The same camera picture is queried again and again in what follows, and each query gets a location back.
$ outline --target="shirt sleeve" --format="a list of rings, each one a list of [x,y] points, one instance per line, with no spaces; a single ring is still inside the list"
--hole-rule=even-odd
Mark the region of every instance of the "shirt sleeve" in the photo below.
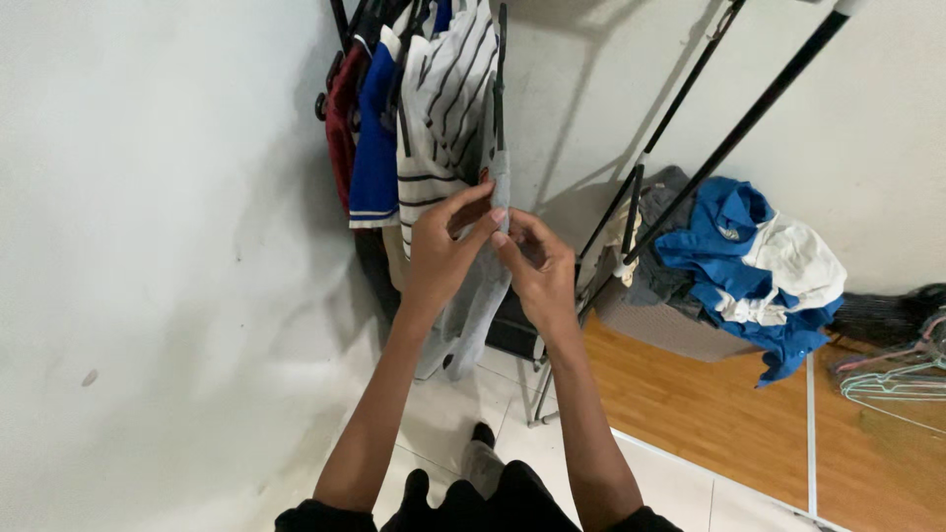
[[[673,523],[654,513],[650,506],[643,506],[618,524],[608,528],[608,532],[683,532]]]
[[[368,512],[341,510],[311,499],[276,518],[276,532],[377,532]]]

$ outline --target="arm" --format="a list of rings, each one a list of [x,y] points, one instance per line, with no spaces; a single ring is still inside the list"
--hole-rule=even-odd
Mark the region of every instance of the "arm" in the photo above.
[[[549,349],[571,496],[585,530],[604,530],[643,506],[608,427],[574,310],[574,252],[539,218],[510,209],[510,236],[493,246],[513,273],[522,308]],[[533,260],[527,260],[516,242]]]
[[[470,264],[505,216],[488,214],[492,183],[468,188],[425,213],[413,227],[408,288],[391,336],[354,414],[328,456],[312,498],[339,509],[370,512],[391,461],[420,347],[437,314],[460,288]],[[479,219],[466,238],[454,227]]]

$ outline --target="black sock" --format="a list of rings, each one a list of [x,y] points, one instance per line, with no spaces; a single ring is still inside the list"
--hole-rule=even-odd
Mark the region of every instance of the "black sock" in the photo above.
[[[482,421],[477,423],[476,427],[473,427],[473,437],[470,439],[481,441],[490,449],[496,448],[496,437],[493,435],[493,429],[490,429],[489,425]]]

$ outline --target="left hand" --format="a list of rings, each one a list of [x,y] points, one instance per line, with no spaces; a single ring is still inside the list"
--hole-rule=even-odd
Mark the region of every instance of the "left hand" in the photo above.
[[[411,273],[405,303],[432,319],[447,305],[466,277],[473,259],[499,228],[506,209],[490,209],[493,182],[472,186],[443,200],[413,225]],[[461,229],[476,222],[463,239]]]

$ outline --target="white tile floor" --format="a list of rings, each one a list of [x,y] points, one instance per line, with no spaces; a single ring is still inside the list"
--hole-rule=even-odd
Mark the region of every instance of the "white tile floor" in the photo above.
[[[578,523],[558,421],[534,429],[526,426],[526,418],[538,401],[541,382],[542,376],[534,373],[531,364],[487,348],[480,366],[468,379],[449,382],[434,377],[416,383],[375,506],[378,527],[397,511],[404,480],[416,468],[430,477],[430,504],[443,501],[447,487],[458,478],[461,452],[479,420],[496,432],[499,457],[505,461],[519,459],[532,466],[555,501]],[[557,408],[553,388],[543,412]],[[683,530],[818,530],[810,521],[751,489],[631,440],[617,441],[637,477],[644,502]]]

